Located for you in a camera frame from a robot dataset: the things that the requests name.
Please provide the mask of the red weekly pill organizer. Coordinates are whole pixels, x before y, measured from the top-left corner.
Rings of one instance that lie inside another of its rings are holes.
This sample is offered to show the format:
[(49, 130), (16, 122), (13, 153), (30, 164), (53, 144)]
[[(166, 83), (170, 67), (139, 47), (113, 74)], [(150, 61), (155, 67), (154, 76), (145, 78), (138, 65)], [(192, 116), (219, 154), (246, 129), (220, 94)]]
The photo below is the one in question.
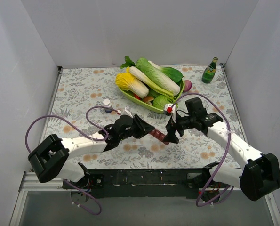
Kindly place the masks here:
[(161, 141), (163, 144), (165, 144), (165, 145), (169, 144), (169, 142), (164, 141), (164, 138), (165, 138), (166, 135), (163, 134), (162, 132), (160, 132), (159, 130), (154, 129), (149, 134), (152, 135), (157, 140)]

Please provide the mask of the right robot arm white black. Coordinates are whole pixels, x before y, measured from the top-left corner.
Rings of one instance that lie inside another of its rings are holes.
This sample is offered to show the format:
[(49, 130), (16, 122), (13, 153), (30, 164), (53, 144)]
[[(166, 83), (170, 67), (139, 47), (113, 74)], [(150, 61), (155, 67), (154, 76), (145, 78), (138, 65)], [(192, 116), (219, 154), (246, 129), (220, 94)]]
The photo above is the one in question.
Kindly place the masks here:
[(164, 112), (170, 120), (166, 125), (164, 142), (177, 144), (176, 133), (183, 136), (185, 130), (196, 129), (225, 148), (239, 165), (238, 168), (230, 168), (219, 162), (211, 163), (190, 180), (193, 186), (204, 184), (213, 187), (223, 183), (239, 188), (252, 201), (280, 188), (279, 162), (274, 154), (264, 154), (232, 134), (227, 122), (216, 113), (207, 113), (199, 98), (189, 99), (185, 104), (188, 113), (183, 117), (177, 113), (174, 104), (165, 104)]

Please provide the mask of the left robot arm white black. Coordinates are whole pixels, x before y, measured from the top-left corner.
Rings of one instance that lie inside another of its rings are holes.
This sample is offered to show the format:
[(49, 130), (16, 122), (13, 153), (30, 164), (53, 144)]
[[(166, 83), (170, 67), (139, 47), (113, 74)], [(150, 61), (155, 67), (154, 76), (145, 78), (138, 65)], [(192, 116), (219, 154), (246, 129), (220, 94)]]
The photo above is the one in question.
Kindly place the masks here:
[(49, 135), (30, 152), (28, 161), (41, 183), (61, 178), (72, 181), (78, 188), (85, 188), (89, 184), (86, 168), (69, 162), (69, 159), (112, 150), (122, 140), (129, 137), (140, 139), (154, 129), (138, 115), (121, 115), (115, 123), (100, 128), (92, 135), (83, 134), (75, 138)]

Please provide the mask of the white pill bottle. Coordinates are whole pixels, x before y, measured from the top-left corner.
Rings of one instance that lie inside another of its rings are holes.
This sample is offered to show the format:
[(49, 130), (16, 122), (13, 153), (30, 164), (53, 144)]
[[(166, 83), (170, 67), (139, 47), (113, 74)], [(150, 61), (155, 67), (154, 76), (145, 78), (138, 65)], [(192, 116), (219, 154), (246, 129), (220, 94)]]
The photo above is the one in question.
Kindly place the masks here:
[(106, 113), (111, 113), (112, 112), (112, 103), (109, 99), (104, 99), (103, 100), (103, 106), (105, 107), (104, 111)]

